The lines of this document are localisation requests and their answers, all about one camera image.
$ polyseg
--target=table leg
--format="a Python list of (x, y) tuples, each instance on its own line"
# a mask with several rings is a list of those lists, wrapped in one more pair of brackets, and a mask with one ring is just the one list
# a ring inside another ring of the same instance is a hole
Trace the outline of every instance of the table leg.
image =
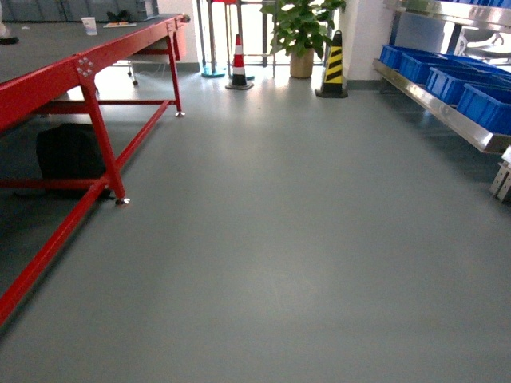
[(170, 72), (172, 74), (172, 85), (174, 87), (174, 97), (176, 98), (176, 117), (184, 117), (183, 109), (181, 108), (181, 98), (179, 94), (179, 83), (177, 81), (177, 69), (176, 69), (176, 56), (175, 52), (179, 51), (177, 46), (177, 35), (176, 32), (172, 32), (172, 38), (167, 36), (165, 38), (168, 48), (168, 59), (170, 63)]
[(97, 103), (96, 86), (92, 78), (90, 80), (83, 81), (81, 91), (83, 92), (85, 105), (89, 111), (94, 132), (96, 133), (97, 142), (99, 143), (101, 154), (103, 155), (106, 173), (109, 176), (109, 187), (115, 192), (117, 204), (127, 203), (128, 201), (125, 201), (126, 193), (121, 180), (120, 168), (116, 164), (112, 146), (110, 145), (105, 122), (103, 121), (99, 104)]

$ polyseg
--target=workbench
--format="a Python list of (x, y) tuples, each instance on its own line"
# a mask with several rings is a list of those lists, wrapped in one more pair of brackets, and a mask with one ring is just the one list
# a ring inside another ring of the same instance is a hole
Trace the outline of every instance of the workbench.
[[(98, 35), (88, 36), (78, 22), (12, 23), (8, 26), (19, 37), (15, 45), (0, 45), (0, 134), (33, 115), (88, 114), (92, 121), (105, 174), (96, 180), (1, 180), (2, 188), (85, 189), (86, 193), (31, 259), (23, 272), (0, 297), (0, 326), (10, 317), (41, 273), (48, 267), (98, 196), (111, 189), (116, 204), (129, 202), (120, 171), (170, 105), (177, 116), (184, 113), (176, 73), (176, 61), (184, 54), (180, 14), (161, 15), (136, 26), (104, 28), (98, 23)], [(156, 42), (166, 48), (154, 49)], [(99, 101), (95, 75), (119, 60), (136, 54), (168, 56), (173, 83), (173, 99)], [(60, 101), (71, 89), (80, 87), (83, 101)], [(100, 105), (158, 105), (155, 113), (133, 137), (122, 153), (113, 154)]]

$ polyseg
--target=chair leg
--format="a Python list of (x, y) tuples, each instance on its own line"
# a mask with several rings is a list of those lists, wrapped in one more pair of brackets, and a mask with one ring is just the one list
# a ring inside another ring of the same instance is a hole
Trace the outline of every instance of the chair leg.
[(135, 75), (135, 71), (133, 70), (131, 60), (128, 60), (128, 76), (131, 77), (133, 85), (138, 85), (137, 76)]

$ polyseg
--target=black and yellow striped cone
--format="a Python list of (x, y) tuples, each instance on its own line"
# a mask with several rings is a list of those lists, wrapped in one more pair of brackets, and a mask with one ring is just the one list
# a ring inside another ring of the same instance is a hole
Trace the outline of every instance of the black and yellow striped cone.
[(323, 83), (321, 89), (316, 89), (315, 93), (323, 98), (348, 97), (347, 91), (343, 89), (343, 34), (340, 30), (334, 34)]

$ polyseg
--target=backpack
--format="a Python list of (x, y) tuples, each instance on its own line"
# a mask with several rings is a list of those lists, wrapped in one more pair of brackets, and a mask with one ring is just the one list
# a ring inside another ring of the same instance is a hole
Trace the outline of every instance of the backpack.
[[(93, 126), (63, 124), (38, 133), (36, 154), (43, 179), (96, 179), (106, 172)], [(65, 198), (80, 198), (87, 190), (50, 189)]]

